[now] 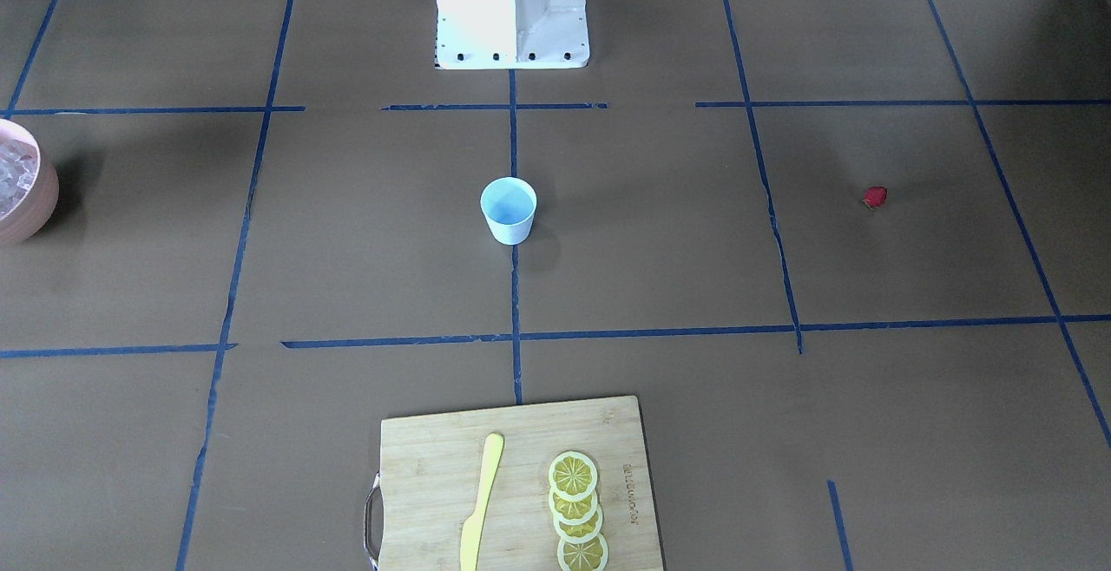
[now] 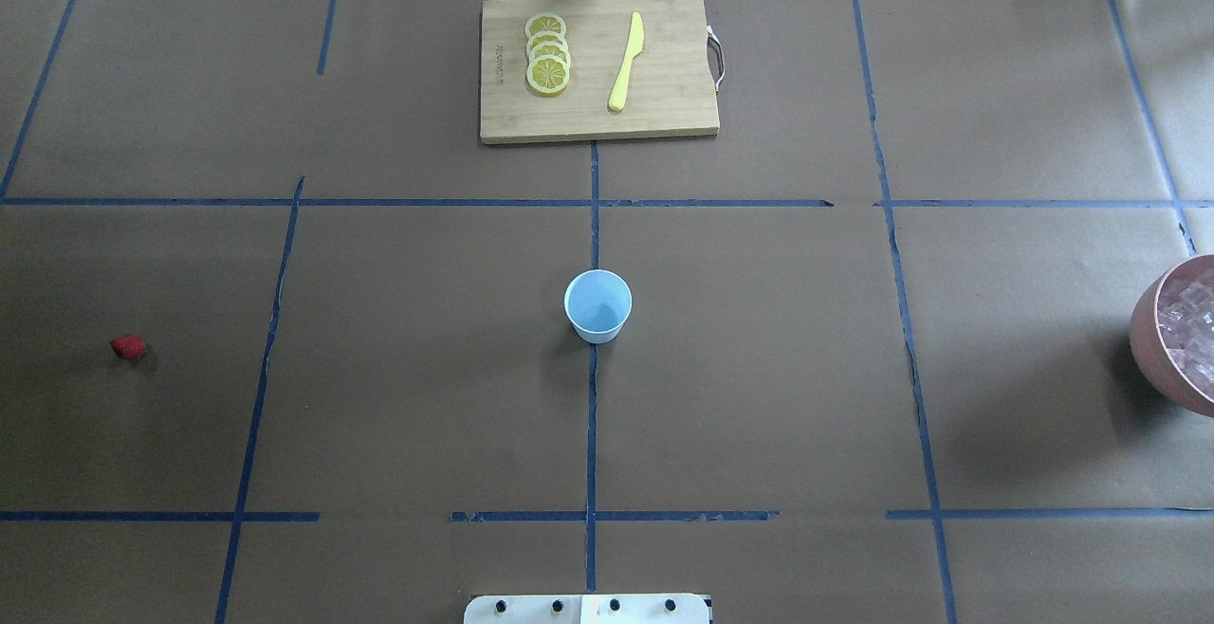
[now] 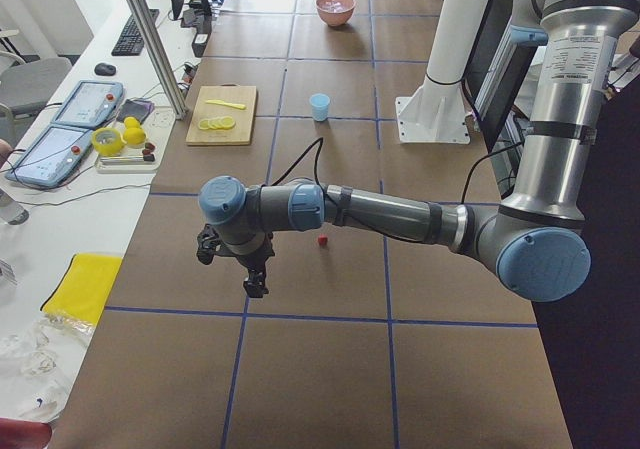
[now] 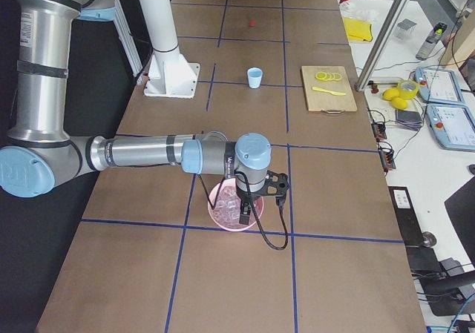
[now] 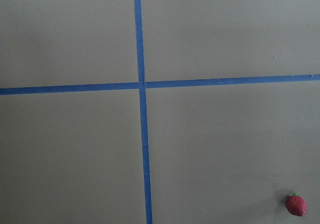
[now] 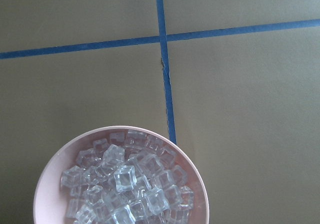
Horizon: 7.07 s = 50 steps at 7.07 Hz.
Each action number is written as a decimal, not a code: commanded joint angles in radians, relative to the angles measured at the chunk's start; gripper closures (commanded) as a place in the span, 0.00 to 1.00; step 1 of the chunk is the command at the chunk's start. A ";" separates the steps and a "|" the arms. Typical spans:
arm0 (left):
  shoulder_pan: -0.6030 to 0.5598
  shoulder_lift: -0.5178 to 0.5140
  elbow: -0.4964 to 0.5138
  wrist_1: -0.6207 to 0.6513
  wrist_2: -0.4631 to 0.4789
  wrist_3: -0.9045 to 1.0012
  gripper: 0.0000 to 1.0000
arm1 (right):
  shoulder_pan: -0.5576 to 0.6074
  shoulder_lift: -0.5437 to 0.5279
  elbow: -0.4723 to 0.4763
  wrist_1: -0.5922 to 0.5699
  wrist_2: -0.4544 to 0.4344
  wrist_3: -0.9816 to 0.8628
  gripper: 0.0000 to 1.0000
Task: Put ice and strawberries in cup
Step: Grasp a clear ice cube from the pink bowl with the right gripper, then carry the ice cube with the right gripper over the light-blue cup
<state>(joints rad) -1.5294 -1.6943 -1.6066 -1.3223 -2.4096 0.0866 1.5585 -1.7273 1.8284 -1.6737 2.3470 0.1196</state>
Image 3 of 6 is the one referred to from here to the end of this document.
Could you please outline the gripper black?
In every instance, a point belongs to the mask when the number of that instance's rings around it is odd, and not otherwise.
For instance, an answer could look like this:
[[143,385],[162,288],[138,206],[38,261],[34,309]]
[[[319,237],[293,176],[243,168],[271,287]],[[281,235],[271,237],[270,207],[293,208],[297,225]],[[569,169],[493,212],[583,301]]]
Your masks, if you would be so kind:
[[271,233],[257,233],[242,244],[225,242],[211,224],[205,224],[197,235],[196,257],[204,265],[210,265],[218,257],[235,258],[249,269],[243,288],[249,298],[263,298],[268,293],[264,269],[269,258],[275,256]]

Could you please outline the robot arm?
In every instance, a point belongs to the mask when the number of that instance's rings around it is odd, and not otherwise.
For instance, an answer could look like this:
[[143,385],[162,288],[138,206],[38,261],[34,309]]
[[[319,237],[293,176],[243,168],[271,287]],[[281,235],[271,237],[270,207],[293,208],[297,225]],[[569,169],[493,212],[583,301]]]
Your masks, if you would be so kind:
[[515,188],[497,208],[445,208],[317,181],[247,187],[219,176],[199,194],[200,262],[235,258],[248,272],[245,291],[260,298],[274,233],[331,223],[446,246],[531,301],[575,292],[591,267],[576,201],[617,41],[638,21],[639,0],[513,0],[513,16],[513,38],[546,51]]

